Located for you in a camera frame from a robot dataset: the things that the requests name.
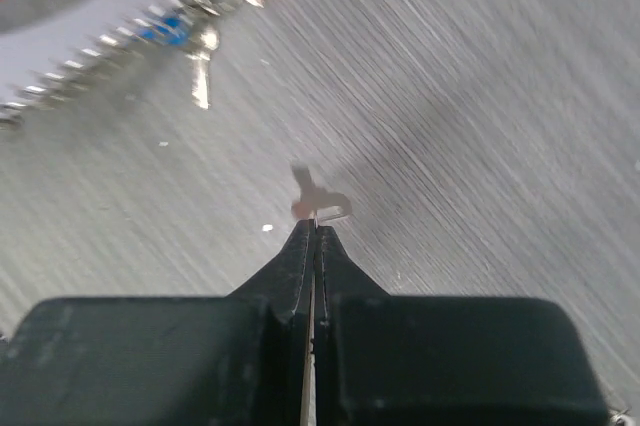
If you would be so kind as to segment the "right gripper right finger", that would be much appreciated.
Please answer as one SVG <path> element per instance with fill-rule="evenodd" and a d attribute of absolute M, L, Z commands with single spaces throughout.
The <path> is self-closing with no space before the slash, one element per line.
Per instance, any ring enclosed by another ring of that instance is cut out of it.
<path fill-rule="evenodd" d="M 316 418 L 321 425 L 605 425 L 580 335 L 556 303 L 400 296 L 317 231 Z"/>

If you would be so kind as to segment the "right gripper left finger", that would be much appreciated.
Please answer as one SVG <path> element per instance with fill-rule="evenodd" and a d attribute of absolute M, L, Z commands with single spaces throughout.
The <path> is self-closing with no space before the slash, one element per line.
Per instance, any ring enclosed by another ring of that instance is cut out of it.
<path fill-rule="evenodd" d="M 315 225 L 224 297 L 36 304 L 1 355 L 5 425 L 303 425 Z"/>

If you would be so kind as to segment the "silver key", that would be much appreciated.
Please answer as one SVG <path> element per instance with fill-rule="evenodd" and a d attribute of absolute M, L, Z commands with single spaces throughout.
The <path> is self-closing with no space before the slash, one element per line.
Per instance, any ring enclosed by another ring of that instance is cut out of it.
<path fill-rule="evenodd" d="M 313 219 L 322 223 L 352 214 L 350 199 L 343 193 L 317 185 L 307 166 L 293 164 L 291 171 L 300 189 L 299 198 L 291 205 L 291 213 L 296 220 Z"/>

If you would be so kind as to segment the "blue key tag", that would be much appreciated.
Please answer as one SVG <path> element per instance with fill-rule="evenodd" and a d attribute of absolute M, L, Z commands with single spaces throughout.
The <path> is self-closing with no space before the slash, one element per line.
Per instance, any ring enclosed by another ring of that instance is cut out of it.
<path fill-rule="evenodd" d="M 189 21 L 180 16 L 164 16 L 142 23 L 137 37 L 161 45 L 182 46 L 188 41 L 191 26 Z"/>

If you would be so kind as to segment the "grey keyring holder red handle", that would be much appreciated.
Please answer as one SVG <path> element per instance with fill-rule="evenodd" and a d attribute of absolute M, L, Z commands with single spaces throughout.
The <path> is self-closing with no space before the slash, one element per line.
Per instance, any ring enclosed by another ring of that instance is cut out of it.
<path fill-rule="evenodd" d="M 1 125 L 17 128 L 31 110 L 55 109 L 111 79 L 135 57 L 161 45 L 141 40 L 142 23 L 164 16 L 189 21 L 182 45 L 196 60 L 218 45 L 212 21 L 242 0 L 87 0 L 1 42 Z"/>

